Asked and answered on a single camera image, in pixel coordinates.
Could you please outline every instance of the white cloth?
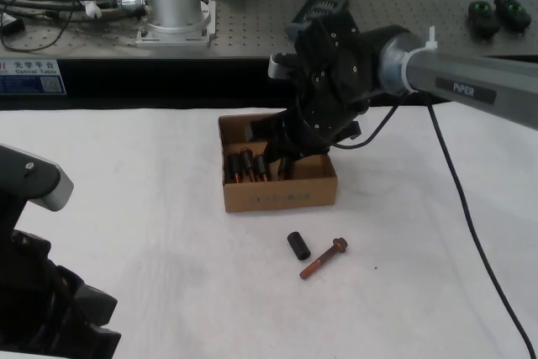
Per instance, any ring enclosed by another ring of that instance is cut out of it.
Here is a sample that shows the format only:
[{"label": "white cloth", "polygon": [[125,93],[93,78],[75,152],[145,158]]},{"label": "white cloth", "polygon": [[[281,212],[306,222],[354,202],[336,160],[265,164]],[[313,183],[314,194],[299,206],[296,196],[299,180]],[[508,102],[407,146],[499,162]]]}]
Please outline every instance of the white cloth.
[{"label": "white cloth", "polygon": [[[538,132],[436,106],[485,251],[538,345]],[[2,112],[0,141],[75,183],[17,229],[119,300],[116,359],[526,358],[464,220],[425,108],[360,150],[332,150],[334,207],[227,214],[217,118],[262,110]],[[360,118],[369,134],[387,112]],[[312,259],[349,248],[308,281]]]}]

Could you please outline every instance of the metal table surface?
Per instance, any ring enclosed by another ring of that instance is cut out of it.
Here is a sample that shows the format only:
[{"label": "metal table surface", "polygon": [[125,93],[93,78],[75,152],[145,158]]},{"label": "metal table surface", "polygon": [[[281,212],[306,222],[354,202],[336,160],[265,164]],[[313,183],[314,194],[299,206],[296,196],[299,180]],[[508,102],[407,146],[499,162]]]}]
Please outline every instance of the metal table surface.
[{"label": "metal table surface", "polygon": [[[538,44],[536,23],[524,35],[502,30],[492,41],[474,40],[466,22],[467,5],[474,0],[350,0],[349,8],[361,30],[400,24],[426,36],[434,25],[440,46],[470,55],[534,55]],[[538,0],[520,0],[531,15],[538,15]],[[217,38],[206,50],[155,49],[135,46],[134,20],[88,29],[73,24],[58,44],[40,55],[61,58],[222,58],[267,57],[293,51],[284,31],[305,0],[216,0]],[[56,28],[29,23],[25,33],[9,43],[17,48],[45,45],[55,38]],[[13,56],[0,50],[0,57]]]}]

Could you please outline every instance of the rusty bolt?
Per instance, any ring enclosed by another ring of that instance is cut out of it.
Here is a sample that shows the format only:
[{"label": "rusty bolt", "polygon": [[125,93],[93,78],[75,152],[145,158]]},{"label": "rusty bolt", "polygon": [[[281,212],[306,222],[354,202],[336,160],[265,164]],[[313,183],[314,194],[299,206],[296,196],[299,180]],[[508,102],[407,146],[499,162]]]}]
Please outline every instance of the rusty bolt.
[{"label": "rusty bolt", "polygon": [[347,241],[343,238],[334,239],[333,245],[326,252],[324,252],[319,258],[303,269],[300,276],[302,279],[308,279],[310,275],[319,270],[328,260],[336,255],[337,252],[345,252],[347,248]]}]

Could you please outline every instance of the cardboard box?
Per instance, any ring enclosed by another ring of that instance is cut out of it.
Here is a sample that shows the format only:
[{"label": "cardboard box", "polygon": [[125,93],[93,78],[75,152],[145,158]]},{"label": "cardboard box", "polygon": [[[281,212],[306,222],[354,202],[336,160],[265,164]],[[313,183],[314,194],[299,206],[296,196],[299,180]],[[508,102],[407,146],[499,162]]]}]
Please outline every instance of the cardboard box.
[{"label": "cardboard box", "polygon": [[[226,212],[302,208],[334,205],[338,178],[328,156],[309,156],[296,161],[293,179],[286,181],[251,182],[247,175],[241,184],[232,181],[228,170],[228,154],[249,147],[254,155],[262,153],[266,142],[247,143],[245,127],[267,114],[235,115],[219,118],[223,156],[223,189]],[[272,179],[277,179],[280,161],[270,165]]]}]

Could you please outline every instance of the bolt head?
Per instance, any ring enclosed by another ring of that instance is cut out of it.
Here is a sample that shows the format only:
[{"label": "bolt head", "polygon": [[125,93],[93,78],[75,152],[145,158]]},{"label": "bolt head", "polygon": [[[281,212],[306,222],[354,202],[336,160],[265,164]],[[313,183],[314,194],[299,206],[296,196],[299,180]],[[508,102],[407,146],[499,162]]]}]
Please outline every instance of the bolt head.
[{"label": "bolt head", "polygon": [[338,252],[345,252],[345,249],[347,248],[347,241],[341,237],[339,239],[334,239],[333,244],[338,249]]}]

